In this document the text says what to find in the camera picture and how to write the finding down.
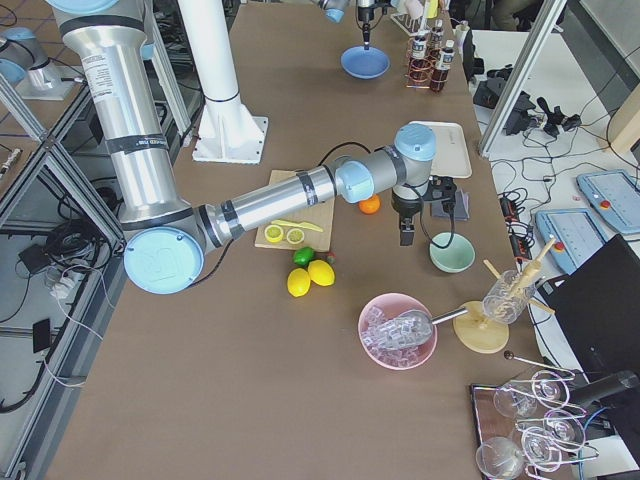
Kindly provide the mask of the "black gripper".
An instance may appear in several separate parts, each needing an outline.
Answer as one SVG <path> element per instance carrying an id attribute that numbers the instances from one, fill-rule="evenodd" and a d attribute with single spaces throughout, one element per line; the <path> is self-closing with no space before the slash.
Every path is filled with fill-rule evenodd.
<path id="1" fill-rule="evenodd" d="M 410 185 L 397 185 L 392 188 L 392 207 L 399 215 L 399 244 L 412 246 L 415 236 L 413 218 L 424 207 L 423 195 L 418 188 Z"/>
<path id="2" fill-rule="evenodd" d="M 390 2 L 385 0 L 357 0 L 356 1 L 356 15 L 357 23 L 362 33 L 363 45 L 370 45 L 370 37 L 372 26 L 371 23 L 375 19 L 375 12 L 380 9 L 382 15 L 387 13 L 390 7 Z"/>

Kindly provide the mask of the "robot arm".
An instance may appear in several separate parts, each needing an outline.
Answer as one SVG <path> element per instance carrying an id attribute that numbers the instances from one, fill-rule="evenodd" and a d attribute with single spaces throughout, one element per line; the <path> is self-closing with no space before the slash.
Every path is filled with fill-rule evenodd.
<path id="1" fill-rule="evenodd" d="M 143 53 L 151 16 L 144 1 L 56 1 L 64 44 L 78 54 L 125 201 L 121 220 L 129 279 L 154 294 L 191 287 L 205 255 L 285 214 L 342 197 L 350 203 L 427 180 L 433 131 L 411 123 L 392 145 L 361 160 L 321 165 L 217 206 L 178 193 Z"/>
<path id="2" fill-rule="evenodd" d="M 334 23 L 340 23 L 350 6 L 348 0 L 319 0 L 314 1 L 325 14 L 326 18 Z M 375 20 L 375 12 L 380 9 L 384 16 L 390 7 L 394 7 L 394 1 L 384 0 L 357 0 L 356 21 L 362 33 L 363 47 L 365 50 L 371 46 L 371 23 Z"/>

